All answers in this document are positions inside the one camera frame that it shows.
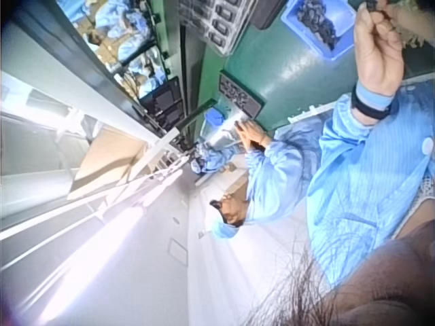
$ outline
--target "wrist cuff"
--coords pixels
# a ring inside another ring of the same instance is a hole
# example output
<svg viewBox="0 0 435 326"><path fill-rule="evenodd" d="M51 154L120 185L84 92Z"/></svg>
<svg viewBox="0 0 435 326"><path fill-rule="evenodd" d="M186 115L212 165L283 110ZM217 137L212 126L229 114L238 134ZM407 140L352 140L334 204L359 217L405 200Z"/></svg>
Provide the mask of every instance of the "wrist cuff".
<svg viewBox="0 0 435 326"><path fill-rule="evenodd" d="M365 88L359 80L356 84L356 96L365 105L378 111L386 111L394 98L394 95L384 96L371 92Z"/></svg>

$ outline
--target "plastic tray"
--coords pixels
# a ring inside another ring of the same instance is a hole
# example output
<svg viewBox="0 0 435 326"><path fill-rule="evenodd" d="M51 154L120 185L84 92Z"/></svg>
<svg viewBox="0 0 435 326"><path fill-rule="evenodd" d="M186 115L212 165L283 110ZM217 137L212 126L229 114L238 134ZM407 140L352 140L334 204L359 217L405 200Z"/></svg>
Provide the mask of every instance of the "plastic tray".
<svg viewBox="0 0 435 326"><path fill-rule="evenodd" d="M333 61L353 47L353 26L356 12L345 0L323 0L326 6L325 16L332 21L336 35L340 37L333 50L298 20L296 14L303 2L304 0L290 0L281 20L298 34L310 48L325 59Z"/></svg>

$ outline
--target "button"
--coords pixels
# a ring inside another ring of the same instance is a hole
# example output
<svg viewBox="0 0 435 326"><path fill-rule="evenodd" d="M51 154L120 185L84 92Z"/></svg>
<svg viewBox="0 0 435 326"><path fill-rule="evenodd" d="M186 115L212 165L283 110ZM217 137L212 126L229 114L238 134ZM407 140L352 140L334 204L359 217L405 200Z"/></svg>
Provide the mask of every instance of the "button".
<svg viewBox="0 0 435 326"><path fill-rule="evenodd" d="M421 150L424 155L430 155L434 150L434 141L432 138L428 137L424 140Z"/></svg>

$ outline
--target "cardboard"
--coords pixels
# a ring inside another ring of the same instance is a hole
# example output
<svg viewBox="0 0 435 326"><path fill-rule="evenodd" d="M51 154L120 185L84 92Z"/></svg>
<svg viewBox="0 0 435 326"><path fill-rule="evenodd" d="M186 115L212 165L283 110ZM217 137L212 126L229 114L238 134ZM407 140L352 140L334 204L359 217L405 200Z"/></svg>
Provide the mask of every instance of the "cardboard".
<svg viewBox="0 0 435 326"><path fill-rule="evenodd" d="M104 127L89 147L67 199L80 198L111 183L126 183L131 166L146 149L146 142Z"/></svg>

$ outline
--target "black wristband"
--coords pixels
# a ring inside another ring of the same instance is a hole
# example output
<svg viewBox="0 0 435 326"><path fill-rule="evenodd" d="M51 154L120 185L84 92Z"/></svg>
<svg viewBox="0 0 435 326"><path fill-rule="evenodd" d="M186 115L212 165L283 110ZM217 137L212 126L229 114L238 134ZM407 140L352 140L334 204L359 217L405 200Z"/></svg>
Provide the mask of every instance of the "black wristband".
<svg viewBox="0 0 435 326"><path fill-rule="evenodd" d="M368 117L372 117L373 119L376 120L382 120L387 116L389 116L392 106L390 104L385 111L379 111L373 109L372 107L369 107L367 104L361 102L361 100L356 95L356 85L355 85L355 87L352 90L352 107L355 107L359 112L361 112L364 115L367 115Z"/></svg>

